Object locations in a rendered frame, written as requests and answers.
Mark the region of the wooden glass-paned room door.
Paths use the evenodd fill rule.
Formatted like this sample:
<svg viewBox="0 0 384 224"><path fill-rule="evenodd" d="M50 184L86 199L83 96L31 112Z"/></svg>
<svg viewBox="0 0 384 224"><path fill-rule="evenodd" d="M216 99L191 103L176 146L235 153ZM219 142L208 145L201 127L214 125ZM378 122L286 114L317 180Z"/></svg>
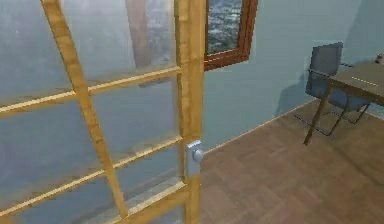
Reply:
<svg viewBox="0 0 384 224"><path fill-rule="evenodd" d="M0 224L200 224L204 38L138 69L124 0L0 0Z"/></svg>

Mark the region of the silver door knob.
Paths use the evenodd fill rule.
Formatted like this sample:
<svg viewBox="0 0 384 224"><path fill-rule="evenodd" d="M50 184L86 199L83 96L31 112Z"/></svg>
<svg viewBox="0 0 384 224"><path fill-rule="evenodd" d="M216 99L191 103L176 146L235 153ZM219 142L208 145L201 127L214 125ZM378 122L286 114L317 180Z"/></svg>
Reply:
<svg viewBox="0 0 384 224"><path fill-rule="evenodd" d="M188 177L200 173L200 164L204 158L202 142L195 140L187 145L186 151L186 172Z"/></svg>

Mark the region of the brown framed window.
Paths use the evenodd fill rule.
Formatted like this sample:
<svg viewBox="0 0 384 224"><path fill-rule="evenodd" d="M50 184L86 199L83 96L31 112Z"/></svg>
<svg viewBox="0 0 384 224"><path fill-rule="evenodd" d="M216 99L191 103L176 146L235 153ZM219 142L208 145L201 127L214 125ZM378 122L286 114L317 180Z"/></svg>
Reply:
<svg viewBox="0 0 384 224"><path fill-rule="evenodd" d="M204 69L211 71L250 57L259 0L124 0L135 65L141 70L177 64L177 21L199 22Z"/></svg>

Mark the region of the grey office chair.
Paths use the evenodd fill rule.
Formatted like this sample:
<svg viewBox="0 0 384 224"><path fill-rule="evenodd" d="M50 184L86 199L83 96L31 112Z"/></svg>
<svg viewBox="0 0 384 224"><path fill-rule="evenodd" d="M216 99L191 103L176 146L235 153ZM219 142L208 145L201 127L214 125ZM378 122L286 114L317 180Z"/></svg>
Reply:
<svg viewBox="0 0 384 224"><path fill-rule="evenodd" d="M313 48L305 89L308 95L321 99L328 87L328 79L334 76L341 66L351 68L350 64L341 62L342 50L342 42L315 46ZM340 108L342 112L337 113L338 119L330 131L317 127L317 130L326 136L330 136L333 133L346 113L360 111L360 115L354 121L350 120L350 123L356 124L370 106L370 102L367 99L348 95L343 90L337 88L331 91L328 102L332 106Z"/></svg>

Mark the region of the brown wooden table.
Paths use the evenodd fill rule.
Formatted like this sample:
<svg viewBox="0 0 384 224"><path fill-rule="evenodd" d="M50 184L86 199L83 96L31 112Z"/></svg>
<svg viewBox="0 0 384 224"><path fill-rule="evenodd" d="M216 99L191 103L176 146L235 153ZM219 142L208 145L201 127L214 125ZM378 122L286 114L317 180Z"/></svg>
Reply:
<svg viewBox="0 0 384 224"><path fill-rule="evenodd" d="M324 132L326 136L332 134L345 113L363 109L358 117L360 119L371 103L384 107L384 65L376 62L363 63L334 76L325 77L324 80L325 87L319 95L320 104L317 111L309 123L305 145L310 143L314 130L322 132L317 128L317 123L327 103L340 107L342 112L331 130Z"/></svg>

